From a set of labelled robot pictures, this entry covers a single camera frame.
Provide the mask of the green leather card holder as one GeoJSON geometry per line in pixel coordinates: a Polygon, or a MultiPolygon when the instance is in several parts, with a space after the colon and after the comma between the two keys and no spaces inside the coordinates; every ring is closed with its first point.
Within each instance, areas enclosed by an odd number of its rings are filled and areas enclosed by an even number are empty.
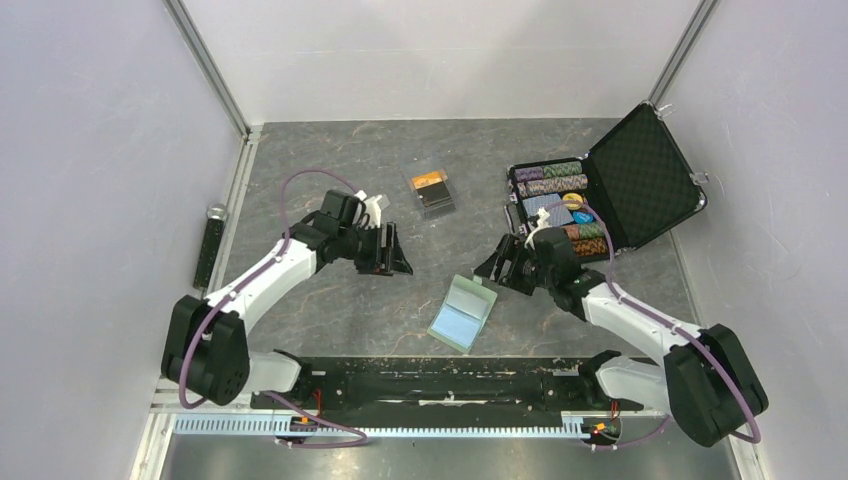
{"type": "Polygon", "coordinates": [[[497,293],[484,286],[479,276],[455,275],[427,333],[462,354],[468,354],[496,300],[497,293]]]}

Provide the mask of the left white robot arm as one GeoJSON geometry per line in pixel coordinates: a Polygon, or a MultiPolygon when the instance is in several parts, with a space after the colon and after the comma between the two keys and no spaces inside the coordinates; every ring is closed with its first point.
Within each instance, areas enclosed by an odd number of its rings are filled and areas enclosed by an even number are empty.
{"type": "Polygon", "coordinates": [[[295,356],[252,351],[247,337],[287,293],[326,265],[347,260],[362,275],[412,274],[397,226],[383,218],[386,196],[328,191],[321,207],[286,231],[236,280],[204,298],[186,295],[172,310],[161,374],[180,396],[192,392],[224,406],[244,392],[275,392],[306,405],[314,381],[295,356]]]}

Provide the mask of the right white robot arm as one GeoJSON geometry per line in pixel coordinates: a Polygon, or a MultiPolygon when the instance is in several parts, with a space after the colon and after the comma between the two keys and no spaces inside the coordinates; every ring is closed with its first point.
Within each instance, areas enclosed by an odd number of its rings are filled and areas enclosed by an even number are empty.
{"type": "Polygon", "coordinates": [[[729,327],[683,322],[627,294],[609,273],[585,267],[557,228],[538,230],[529,239],[503,235],[473,272],[528,296],[544,290],[560,310],[647,356],[641,362],[607,350],[584,363],[577,392],[585,405],[640,404],[667,415],[704,447],[728,436],[760,442],[756,419],[770,400],[729,327]]]}

